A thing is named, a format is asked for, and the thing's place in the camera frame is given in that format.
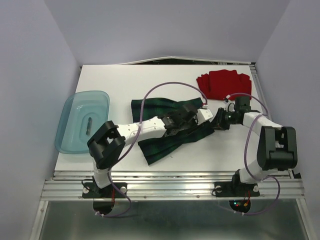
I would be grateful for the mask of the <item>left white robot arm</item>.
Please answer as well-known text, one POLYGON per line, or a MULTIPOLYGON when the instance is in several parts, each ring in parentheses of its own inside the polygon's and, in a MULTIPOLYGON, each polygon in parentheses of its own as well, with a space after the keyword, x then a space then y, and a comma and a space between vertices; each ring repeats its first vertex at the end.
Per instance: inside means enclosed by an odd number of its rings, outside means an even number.
POLYGON ((100 197, 111 193, 108 173, 117 164, 123 148, 132 147, 135 142, 175 136, 181 131, 191 131, 211 117, 205 109, 197 109, 191 104, 154 116, 142 122, 114 124, 105 122, 89 139, 87 146, 94 160, 94 191, 100 197))

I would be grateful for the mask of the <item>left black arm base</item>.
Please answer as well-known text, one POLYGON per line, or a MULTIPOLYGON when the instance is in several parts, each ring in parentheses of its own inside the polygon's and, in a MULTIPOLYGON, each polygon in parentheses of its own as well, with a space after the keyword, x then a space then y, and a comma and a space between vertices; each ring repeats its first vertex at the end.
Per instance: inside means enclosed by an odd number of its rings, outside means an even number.
POLYGON ((95 215, 103 218, 115 218, 123 213, 112 213, 116 206, 116 200, 127 198, 127 184, 125 182, 116 183, 116 190, 112 185, 99 188, 94 180, 85 179, 81 181, 82 198, 93 200, 92 207, 95 215))

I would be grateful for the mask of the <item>green plaid skirt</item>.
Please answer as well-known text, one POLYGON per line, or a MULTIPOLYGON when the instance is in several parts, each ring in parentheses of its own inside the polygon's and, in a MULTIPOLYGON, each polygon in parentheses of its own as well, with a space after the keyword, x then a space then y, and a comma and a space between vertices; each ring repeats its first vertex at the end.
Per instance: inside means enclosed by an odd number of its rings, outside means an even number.
MULTIPOLYGON (((201 98, 194 98, 185 101, 174 101, 168 98, 156 97, 148 98, 144 102, 142 120, 149 120, 155 116, 160 116, 181 108, 184 104, 192 104, 199 108, 203 105, 201 98)), ((189 143, 195 143, 214 133, 210 123, 206 122, 203 127, 190 134, 179 132, 177 135, 164 138, 151 138, 138 142, 145 160, 149 165, 168 156, 180 146, 189 143)))

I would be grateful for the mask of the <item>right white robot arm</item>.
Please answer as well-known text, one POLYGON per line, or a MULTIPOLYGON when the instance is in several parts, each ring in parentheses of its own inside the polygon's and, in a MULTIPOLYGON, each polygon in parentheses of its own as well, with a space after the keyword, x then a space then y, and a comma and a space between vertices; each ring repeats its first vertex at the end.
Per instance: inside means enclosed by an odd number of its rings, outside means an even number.
POLYGON ((278 171, 294 169, 298 164, 296 130, 269 120, 267 116, 251 108, 253 96, 247 93, 234 93, 224 99, 225 107, 219 108, 212 121, 215 130, 229 130, 231 125, 242 125, 249 129, 244 147, 244 168, 238 169, 230 182, 216 183, 219 194, 231 192, 242 195, 252 192, 257 183, 278 171), (249 163, 247 151, 251 134, 258 137, 256 158, 249 163))

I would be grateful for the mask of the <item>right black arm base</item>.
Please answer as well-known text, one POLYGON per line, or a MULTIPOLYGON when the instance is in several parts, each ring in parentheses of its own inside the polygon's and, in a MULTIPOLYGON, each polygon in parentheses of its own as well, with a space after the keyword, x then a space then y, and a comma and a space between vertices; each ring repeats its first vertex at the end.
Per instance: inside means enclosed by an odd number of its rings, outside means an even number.
POLYGON ((236 213, 247 214, 251 208, 251 198, 259 197, 260 191, 256 183, 242 183, 240 171, 237 170, 231 181, 216 181, 211 195, 217 198, 231 198, 229 205, 236 213))

